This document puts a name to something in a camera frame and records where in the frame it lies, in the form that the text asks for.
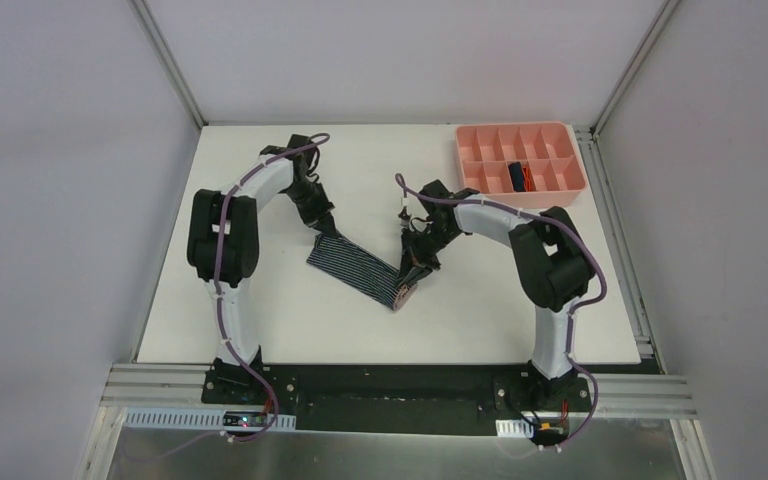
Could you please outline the striped blue underwear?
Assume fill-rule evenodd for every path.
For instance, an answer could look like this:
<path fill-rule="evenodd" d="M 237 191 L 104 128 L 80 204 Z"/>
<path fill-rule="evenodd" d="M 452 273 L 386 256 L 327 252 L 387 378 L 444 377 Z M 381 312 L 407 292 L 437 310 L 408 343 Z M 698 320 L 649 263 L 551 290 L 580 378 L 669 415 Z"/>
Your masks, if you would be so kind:
<path fill-rule="evenodd" d="M 399 286 L 394 266 L 344 236 L 317 235 L 306 262 L 394 312 L 416 290 L 416 286 Z"/>

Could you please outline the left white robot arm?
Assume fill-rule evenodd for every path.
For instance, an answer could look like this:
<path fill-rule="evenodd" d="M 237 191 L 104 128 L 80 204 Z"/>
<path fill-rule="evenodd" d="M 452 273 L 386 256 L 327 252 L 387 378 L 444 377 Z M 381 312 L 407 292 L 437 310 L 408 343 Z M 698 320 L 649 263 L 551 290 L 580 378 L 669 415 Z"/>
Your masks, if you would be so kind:
<path fill-rule="evenodd" d="M 265 147 L 230 186 L 201 189 L 193 197 L 186 259 L 213 302 L 220 335 L 214 365 L 241 404 L 257 402 L 265 390 L 265 378 L 254 365 L 261 346 L 250 298 L 260 258 L 258 215 L 275 196 L 285 195 L 306 227 L 338 237 L 334 205 L 316 174 L 320 147 L 329 138 L 327 133 L 294 134 L 285 146 Z"/>

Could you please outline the navy orange underwear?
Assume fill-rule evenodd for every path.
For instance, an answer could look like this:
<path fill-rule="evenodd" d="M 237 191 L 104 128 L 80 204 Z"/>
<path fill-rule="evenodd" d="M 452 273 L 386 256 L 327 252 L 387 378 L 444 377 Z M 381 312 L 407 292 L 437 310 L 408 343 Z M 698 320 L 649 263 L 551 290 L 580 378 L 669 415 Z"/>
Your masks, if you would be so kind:
<path fill-rule="evenodd" d="M 511 162 L 507 165 L 512 188 L 515 192 L 525 193 L 533 190 L 530 170 L 527 164 Z"/>

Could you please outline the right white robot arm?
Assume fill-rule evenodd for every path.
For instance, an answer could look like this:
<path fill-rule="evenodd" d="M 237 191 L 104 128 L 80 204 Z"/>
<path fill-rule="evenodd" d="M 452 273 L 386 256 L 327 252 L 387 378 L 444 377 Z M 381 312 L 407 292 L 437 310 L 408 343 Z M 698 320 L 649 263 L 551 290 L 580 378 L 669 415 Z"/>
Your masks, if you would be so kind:
<path fill-rule="evenodd" d="M 408 290 L 440 269 L 439 253 L 461 235 L 483 236 L 508 247 L 520 285 L 535 307 L 535 346 L 527 364 L 529 400 L 543 410 L 567 397 L 576 377 L 570 358 L 572 318 L 593 278 L 604 277 L 567 211 L 538 214 L 489 199 L 471 188 L 454 192 L 440 180 L 419 191 L 403 189 L 426 211 L 425 227 L 403 217 L 396 287 Z"/>

